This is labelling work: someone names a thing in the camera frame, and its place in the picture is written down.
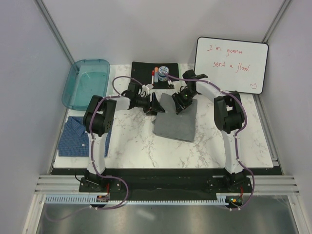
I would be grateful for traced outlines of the grey long sleeve shirt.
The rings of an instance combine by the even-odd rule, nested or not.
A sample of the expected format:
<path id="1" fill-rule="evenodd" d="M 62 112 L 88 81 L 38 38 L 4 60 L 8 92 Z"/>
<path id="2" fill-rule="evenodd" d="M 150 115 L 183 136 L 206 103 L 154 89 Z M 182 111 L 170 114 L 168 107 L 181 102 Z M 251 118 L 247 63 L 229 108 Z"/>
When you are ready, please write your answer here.
<path id="1" fill-rule="evenodd" d="M 153 133 L 156 136 L 193 142 L 195 139 L 197 100 L 176 114 L 176 107 L 173 98 L 169 94 L 163 93 L 160 105 L 164 108 L 164 113 L 158 113 L 154 120 Z"/>

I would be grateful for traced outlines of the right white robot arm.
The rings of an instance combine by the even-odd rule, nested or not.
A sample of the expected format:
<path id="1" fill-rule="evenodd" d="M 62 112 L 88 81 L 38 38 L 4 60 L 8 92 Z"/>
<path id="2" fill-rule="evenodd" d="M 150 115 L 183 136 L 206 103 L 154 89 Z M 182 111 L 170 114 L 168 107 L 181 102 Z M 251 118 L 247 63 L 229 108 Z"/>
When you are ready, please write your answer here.
<path id="1" fill-rule="evenodd" d="M 180 114 L 191 106 L 196 95 L 203 95 L 214 103 L 214 123 L 221 132 L 225 150 L 223 186 L 229 192 L 236 191 L 246 179 L 246 166 L 239 158 L 238 133 L 247 125 L 246 111 L 237 91 L 225 92 L 217 87 L 205 74 L 196 75 L 194 70 L 183 74 L 185 86 L 172 95 L 175 112 Z"/>

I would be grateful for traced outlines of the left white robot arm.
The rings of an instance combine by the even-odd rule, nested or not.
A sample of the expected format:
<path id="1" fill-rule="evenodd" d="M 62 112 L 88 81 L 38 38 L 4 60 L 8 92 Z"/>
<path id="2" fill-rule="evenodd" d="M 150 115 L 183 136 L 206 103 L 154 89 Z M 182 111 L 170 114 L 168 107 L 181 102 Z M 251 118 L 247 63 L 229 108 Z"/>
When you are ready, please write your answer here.
<path id="1" fill-rule="evenodd" d="M 107 148 L 107 136 L 113 123 L 115 112 L 140 108 L 148 116 L 164 113 L 155 93 L 149 93 L 148 87 L 129 83 L 127 90 L 117 96 L 92 96 L 83 117 L 83 125 L 89 138 L 89 159 L 86 179 L 97 192 L 105 190 L 106 178 L 102 173 L 106 170 L 104 153 Z"/>

